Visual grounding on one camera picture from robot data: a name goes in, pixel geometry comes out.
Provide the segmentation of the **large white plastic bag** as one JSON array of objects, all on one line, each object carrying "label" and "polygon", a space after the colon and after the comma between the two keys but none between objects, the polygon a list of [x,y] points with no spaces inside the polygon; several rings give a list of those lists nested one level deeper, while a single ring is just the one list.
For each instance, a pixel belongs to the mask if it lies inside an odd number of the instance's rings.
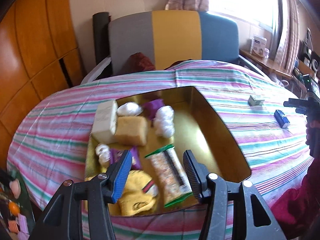
[{"label": "large white plastic bag", "polygon": [[171,106],[163,106],[156,112],[153,120],[157,136],[170,138],[175,133],[174,110]]}]

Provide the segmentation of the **green carton box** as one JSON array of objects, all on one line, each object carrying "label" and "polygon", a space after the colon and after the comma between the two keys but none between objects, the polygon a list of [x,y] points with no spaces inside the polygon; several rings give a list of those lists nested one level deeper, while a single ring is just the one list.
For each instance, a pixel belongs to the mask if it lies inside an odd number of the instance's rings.
[{"label": "green carton box", "polygon": [[250,106],[261,106],[264,104],[265,99],[258,95],[250,95],[248,99],[248,104]]}]

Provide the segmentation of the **purple plastic bag roll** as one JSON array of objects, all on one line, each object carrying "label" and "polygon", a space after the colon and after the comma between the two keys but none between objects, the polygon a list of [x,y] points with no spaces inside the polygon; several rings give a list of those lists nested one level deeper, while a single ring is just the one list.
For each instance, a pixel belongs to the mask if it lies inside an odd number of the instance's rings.
[{"label": "purple plastic bag roll", "polygon": [[156,116],[156,112],[163,106],[165,106],[163,99],[155,99],[142,104],[149,120],[153,120]]}]

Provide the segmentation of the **blue Tempo tissue pack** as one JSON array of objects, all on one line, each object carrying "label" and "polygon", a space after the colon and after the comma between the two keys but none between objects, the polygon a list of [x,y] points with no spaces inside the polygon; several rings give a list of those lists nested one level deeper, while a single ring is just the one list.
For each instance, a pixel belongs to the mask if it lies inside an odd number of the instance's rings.
[{"label": "blue Tempo tissue pack", "polygon": [[287,116],[281,110],[275,110],[274,118],[281,128],[288,128],[288,126],[290,125]]}]

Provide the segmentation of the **cracker snack packet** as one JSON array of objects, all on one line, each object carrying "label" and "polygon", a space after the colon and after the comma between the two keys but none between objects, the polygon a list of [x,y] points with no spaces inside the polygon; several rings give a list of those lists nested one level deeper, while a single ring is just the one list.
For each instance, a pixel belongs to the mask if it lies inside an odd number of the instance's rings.
[{"label": "cracker snack packet", "polygon": [[163,146],[145,156],[156,172],[163,189],[164,207],[169,208],[185,201],[193,192],[175,146]]}]

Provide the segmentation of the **wooden side table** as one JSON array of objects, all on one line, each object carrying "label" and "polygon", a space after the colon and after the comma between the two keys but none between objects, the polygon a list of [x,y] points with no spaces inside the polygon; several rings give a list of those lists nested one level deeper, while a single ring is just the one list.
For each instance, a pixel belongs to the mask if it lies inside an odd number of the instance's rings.
[{"label": "wooden side table", "polygon": [[292,79],[291,74],[285,73],[281,70],[280,65],[272,61],[271,59],[265,59],[263,57],[258,57],[253,54],[250,54],[248,51],[240,49],[240,55],[252,60],[255,64],[262,66],[263,70],[265,70],[268,74],[274,73],[283,78]]}]

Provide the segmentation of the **wooden wardrobe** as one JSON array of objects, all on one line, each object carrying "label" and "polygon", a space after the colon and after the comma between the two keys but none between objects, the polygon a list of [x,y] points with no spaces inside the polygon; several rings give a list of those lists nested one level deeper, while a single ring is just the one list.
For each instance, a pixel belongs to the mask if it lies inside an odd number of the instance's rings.
[{"label": "wooden wardrobe", "polygon": [[84,75],[69,0],[14,0],[1,19],[1,167],[25,116]]}]

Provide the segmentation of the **purple snack pouch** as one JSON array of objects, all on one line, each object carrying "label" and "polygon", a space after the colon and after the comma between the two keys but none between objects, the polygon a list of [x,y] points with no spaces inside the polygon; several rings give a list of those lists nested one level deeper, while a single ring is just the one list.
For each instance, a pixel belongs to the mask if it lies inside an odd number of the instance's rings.
[{"label": "purple snack pouch", "polygon": [[[142,165],[141,165],[140,158],[139,158],[138,148],[136,148],[136,146],[134,146],[133,148],[129,149],[129,151],[131,152],[131,155],[132,155],[131,169],[132,170],[141,170]],[[115,148],[111,148],[110,149],[110,155],[111,155],[110,164],[117,162],[120,159],[123,152],[124,152],[124,150],[117,150]]]}]

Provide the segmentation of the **small white plastic bag ball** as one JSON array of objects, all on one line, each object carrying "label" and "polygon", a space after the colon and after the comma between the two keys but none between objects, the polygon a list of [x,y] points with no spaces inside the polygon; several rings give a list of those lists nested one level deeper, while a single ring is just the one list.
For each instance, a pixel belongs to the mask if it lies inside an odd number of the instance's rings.
[{"label": "small white plastic bag ball", "polygon": [[143,108],[135,102],[127,102],[117,109],[117,116],[138,116],[143,112]]}]

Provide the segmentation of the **small yellow sponge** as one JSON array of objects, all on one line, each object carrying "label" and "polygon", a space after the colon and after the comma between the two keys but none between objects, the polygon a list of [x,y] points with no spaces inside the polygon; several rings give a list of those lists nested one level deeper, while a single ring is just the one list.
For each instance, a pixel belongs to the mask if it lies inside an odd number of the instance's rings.
[{"label": "small yellow sponge", "polygon": [[119,144],[145,146],[148,137],[148,122],[143,116],[121,116],[117,119],[114,135]]}]

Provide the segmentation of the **yellow knitted socks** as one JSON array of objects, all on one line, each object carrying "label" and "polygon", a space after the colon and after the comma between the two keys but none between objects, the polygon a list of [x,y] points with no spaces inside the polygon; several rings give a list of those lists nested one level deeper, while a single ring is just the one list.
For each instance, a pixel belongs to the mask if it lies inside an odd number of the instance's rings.
[{"label": "yellow knitted socks", "polygon": [[112,216],[142,216],[155,213],[158,202],[159,189],[153,178],[142,170],[131,170],[123,194],[108,208]]}]

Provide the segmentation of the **striped tablecloth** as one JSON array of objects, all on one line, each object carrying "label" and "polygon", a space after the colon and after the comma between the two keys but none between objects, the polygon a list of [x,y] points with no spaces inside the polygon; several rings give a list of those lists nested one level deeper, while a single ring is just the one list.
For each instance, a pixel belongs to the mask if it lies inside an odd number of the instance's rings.
[{"label": "striped tablecloth", "polygon": [[[7,168],[20,171],[31,200],[43,209],[64,180],[84,179],[87,144],[99,103],[184,86],[199,89],[221,116],[268,205],[301,185],[312,157],[305,144],[305,116],[283,105],[293,94],[244,67],[208,60],[113,76],[54,93],[19,125]],[[264,104],[250,106],[250,95],[264,98]],[[288,128],[281,128],[274,118],[277,109],[287,116]]]}]

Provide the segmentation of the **grey yellow blue chair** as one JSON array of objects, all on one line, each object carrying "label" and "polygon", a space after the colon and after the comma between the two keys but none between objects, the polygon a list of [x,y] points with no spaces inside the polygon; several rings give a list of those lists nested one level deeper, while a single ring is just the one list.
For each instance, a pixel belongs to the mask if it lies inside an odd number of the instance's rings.
[{"label": "grey yellow blue chair", "polygon": [[82,84],[106,70],[109,75],[133,71],[130,56],[142,53],[156,70],[184,60],[212,60],[243,65],[264,73],[240,55],[234,21],[207,12],[158,10],[140,12],[94,25],[96,67]]}]

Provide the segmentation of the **dark red gold box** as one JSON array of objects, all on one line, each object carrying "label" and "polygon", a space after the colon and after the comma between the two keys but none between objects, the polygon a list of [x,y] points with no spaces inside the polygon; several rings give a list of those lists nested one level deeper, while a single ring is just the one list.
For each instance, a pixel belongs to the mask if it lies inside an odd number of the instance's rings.
[{"label": "dark red gold box", "polygon": [[199,163],[206,165],[226,181],[239,183],[251,176],[251,169],[239,145],[231,132],[210,105],[199,89],[191,86],[157,90],[153,92],[127,96],[117,100],[118,105],[163,99],[165,105],[173,108],[175,134],[170,139],[158,137],[152,122],[148,122],[148,142],[139,148],[139,157],[143,170],[149,174],[159,188],[155,206],[145,211],[145,215],[157,215],[196,205],[198,202],[190,196],[171,207],[164,206],[164,194],[156,172],[145,155],[172,144],[180,161],[185,150],[191,150]]}]

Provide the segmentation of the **large yellow sponge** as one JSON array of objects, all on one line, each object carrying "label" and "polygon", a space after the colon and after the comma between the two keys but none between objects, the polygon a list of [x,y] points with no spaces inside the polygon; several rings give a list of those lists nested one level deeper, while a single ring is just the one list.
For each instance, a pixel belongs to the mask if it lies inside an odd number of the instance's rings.
[{"label": "large yellow sponge", "polygon": [[102,144],[115,143],[115,133],[117,129],[117,109],[116,100],[100,103],[97,107],[91,136]]}]

